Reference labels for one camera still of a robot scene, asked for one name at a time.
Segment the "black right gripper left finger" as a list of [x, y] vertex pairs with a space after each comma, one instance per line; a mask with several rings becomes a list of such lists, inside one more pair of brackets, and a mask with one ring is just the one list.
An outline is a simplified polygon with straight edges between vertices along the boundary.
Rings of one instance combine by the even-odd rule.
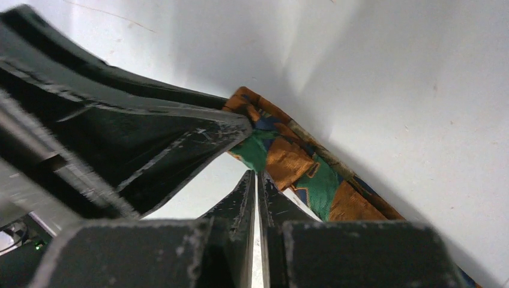
[[30, 287], [250, 287], [256, 174], [195, 220], [88, 220], [49, 245]]

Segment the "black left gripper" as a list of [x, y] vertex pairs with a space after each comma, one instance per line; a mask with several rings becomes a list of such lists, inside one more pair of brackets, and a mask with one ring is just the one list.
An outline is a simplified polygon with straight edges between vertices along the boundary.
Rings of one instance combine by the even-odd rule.
[[1, 271], [29, 286], [63, 230], [146, 216], [250, 133], [241, 115], [133, 95], [37, 51], [2, 53], [1, 223], [24, 221], [42, 249]]

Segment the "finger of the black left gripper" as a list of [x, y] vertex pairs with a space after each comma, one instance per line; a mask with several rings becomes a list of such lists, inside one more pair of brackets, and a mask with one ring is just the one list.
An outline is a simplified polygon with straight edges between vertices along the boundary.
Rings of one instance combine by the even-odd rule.
[[30, 5], [20, 4], [1, 12], [1, 23], [53, 61], [106, 86], [140, 97], [210, 109], [221, 109], [226, 104], [225, 98], [149, 79], [107, 64], [67, 38]]

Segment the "dark floral patterned tie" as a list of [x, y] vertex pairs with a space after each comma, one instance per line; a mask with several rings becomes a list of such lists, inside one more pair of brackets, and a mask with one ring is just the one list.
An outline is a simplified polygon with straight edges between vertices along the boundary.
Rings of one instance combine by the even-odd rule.
[[319, 144], [284, 111], [240, 87], [224, 105], [252, 122], [252, 136], [230, 153], [266, 171], [279, 190], [292, 190], [323, 221], [402, 220], [358, 175]]

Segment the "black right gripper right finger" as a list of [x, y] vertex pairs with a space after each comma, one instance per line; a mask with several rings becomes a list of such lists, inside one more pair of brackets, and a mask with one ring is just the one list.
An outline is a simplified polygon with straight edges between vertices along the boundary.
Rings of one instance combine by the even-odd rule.
[[444, 242], [408, 221], [313, 219], [258, 174], [266, 287], [465, 287]]

